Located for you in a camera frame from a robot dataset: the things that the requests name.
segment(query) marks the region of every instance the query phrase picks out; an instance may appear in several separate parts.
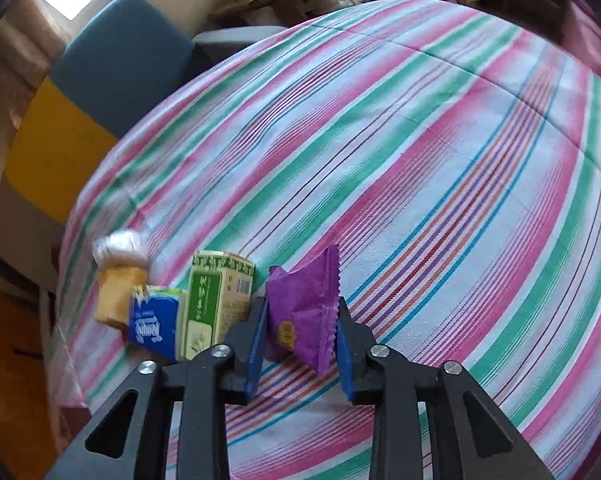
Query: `yellow cushion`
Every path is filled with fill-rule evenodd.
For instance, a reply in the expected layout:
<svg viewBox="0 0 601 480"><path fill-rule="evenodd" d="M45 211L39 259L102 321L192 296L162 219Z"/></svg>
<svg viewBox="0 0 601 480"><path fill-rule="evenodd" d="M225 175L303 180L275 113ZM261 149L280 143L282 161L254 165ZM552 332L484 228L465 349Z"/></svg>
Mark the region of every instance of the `yellow cushion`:
<svg viewBox="0 0 601 480"><path fill-rule="evenodd" d="M7 156L5 176L29 202L61 224L117 139L46 78Z"/></svg>

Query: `wooden floor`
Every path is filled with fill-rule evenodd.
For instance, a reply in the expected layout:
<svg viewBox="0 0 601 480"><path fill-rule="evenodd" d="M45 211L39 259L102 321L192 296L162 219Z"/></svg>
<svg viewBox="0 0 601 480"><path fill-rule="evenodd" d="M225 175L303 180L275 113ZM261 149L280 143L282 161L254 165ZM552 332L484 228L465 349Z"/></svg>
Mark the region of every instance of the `wooden floor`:
<svg viewBox="0 0 601 480"><path fill-rule="evenodd" d="M47 412L39 322L30 304L0 294L0 460L18 480L40 480L56 458Z"/></svg>

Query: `blue chair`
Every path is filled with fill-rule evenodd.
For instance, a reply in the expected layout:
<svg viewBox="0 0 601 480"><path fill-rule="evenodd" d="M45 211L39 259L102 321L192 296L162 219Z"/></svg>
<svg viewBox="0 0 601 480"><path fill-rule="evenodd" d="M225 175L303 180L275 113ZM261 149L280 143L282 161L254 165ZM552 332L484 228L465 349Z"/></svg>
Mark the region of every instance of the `blue chair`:
<svg viewBox="0 0 601 480"><path fill-rule="evenodd" d="M53 67L14 137L0 183L0 257L53 290L50 254L109 149L163 99L213 66L206 50L228 56L280 30L206 32L197 44L147 0L114 0L104 7Z"/></svg>

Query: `blue gripper pad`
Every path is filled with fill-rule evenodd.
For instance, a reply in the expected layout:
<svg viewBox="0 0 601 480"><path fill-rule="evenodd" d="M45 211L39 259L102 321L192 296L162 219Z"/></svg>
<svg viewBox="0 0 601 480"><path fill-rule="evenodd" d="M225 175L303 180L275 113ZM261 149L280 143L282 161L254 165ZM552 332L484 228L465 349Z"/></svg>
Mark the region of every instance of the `blue gripper pad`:
<svg viewBox="0 0 601 480"><path fill-rule="evenodd" d="M264 343L267 337L267 312L265 306L258 317L254 339L249 348L249 357L247 359L247 384L245 384L246 394L249 400L252 399L258 387L261 370L263 368Z"/></svg>
<svg viewBox="0 0 601 480"><path fill-rule="evenodd" d="M347 396L347 400L353 402L353 363L351 360L351 351L349 350L347 338L344 335L340 320L336 324L336 362L338 364L343 392Z"/></svg>

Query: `curtain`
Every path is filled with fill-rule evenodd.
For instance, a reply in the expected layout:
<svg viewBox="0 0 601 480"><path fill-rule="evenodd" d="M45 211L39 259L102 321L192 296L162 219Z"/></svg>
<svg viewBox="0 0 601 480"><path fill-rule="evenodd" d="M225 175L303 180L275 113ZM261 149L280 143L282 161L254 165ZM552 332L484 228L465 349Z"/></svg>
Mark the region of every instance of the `curtain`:
<svg viewBox="0 0 601 480"><path fill-rule="evenodd" d="M14 0L0 20L1 98L8 100L16 129L70 39L69 30L43 0Z"/></svg>

